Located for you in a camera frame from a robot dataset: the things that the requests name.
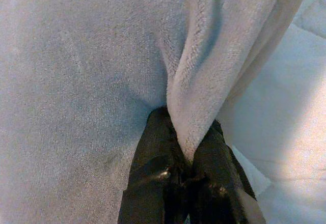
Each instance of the fleece blanket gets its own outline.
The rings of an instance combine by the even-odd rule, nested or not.
[[[116,223],[149,113],[191,163],[301,1],[0,0],[2,223]]]

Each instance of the plush fabric texture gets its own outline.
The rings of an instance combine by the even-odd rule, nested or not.
[[[0,0],[2,222],[116,223],[150,112],[191,162],[300,2]]]

